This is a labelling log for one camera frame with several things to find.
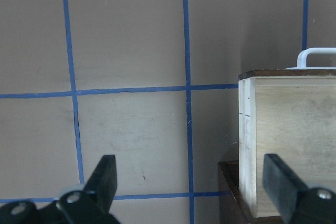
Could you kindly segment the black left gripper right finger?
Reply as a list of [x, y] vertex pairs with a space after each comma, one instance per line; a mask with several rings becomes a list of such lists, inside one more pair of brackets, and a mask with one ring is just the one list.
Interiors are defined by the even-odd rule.
[[335, 223], [335, 193], [309, 187], [279, 155], [264, 155], [262, 184], [284, 223]]

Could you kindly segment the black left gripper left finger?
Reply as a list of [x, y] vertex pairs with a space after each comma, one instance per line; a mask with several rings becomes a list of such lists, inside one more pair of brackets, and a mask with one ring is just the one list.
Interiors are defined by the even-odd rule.
[[56, 202], [65, 223], [117, 223], [109, 213], [117, 190], [114, 155], [104, 155], [83, 189], [69, 191]]

